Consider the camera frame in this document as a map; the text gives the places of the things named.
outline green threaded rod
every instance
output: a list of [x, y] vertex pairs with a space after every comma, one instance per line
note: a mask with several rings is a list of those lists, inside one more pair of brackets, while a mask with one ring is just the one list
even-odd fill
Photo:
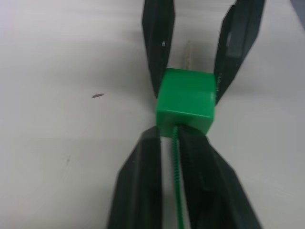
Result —
[[173, 173], [174, 173], [174, 185], [175, 185], [175, 194], [176, 194], [178, 228], [184, 229], [182, 199], [181, 199], [181, 191], [180, 191], [180, 166], [179, 166], [180, 155], [178, 149], [177, 126], [173, 128], [172, 144], [173, 144]]

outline clamp jaw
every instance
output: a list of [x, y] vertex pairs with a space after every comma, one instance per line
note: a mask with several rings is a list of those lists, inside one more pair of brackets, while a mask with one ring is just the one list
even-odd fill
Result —
[[[237, 0], [224, 18], [214, 64], [217, 82], [216, 103], [232, 83], [253, 46], [263, 9], [264, 0]], [[173, 0], [145, 0], [142, 27], [156, 97], [168, 63], [174, 20]]]
[[[230, 165], [199, 130], [180, 126], [180, 162], [191, 229], [261, 229]], [[162, 229], [161, 142], [145, 131], [117, 177], [107, 229]]]

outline green cube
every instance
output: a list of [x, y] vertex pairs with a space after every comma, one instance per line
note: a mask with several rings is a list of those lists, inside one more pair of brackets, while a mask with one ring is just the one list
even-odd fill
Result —
[[207, 134], [214, 120], [215, 92], [214, 74], [168, 68], [157, 104], [156, 122], [161, 136], [171, 137], [178, 124]]

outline white surface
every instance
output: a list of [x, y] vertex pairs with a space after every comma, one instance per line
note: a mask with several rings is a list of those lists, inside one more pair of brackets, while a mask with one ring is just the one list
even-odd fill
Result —
[[[195, 68], [213, 70], [232, 2], [176, 1], [170, 67], [192, 40]], [[0, 228], [105, 226], [118, 169], [154, 124], [142, 6], [0, 1]], [[304, 228], [304, 63], [305, 34], [290, 2], [268, 0], [209, 133], [266, 229]]]

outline scratch mark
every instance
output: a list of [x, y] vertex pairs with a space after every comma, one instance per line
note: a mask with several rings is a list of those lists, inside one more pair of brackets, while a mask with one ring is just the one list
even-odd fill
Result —
[[69, 157], [67, 158], [66, 166], [68, 166], [68, 164], [70, 163], [70, 161], [71, 161], [71, 156], [69, 156]]
[[101, 97], [103, 95], [104, 95], [104, 93], [102, 93], [102, 94], [95, 94], [94, 96], [92, 96], [92, 98], [98, 98], [98, 97]]

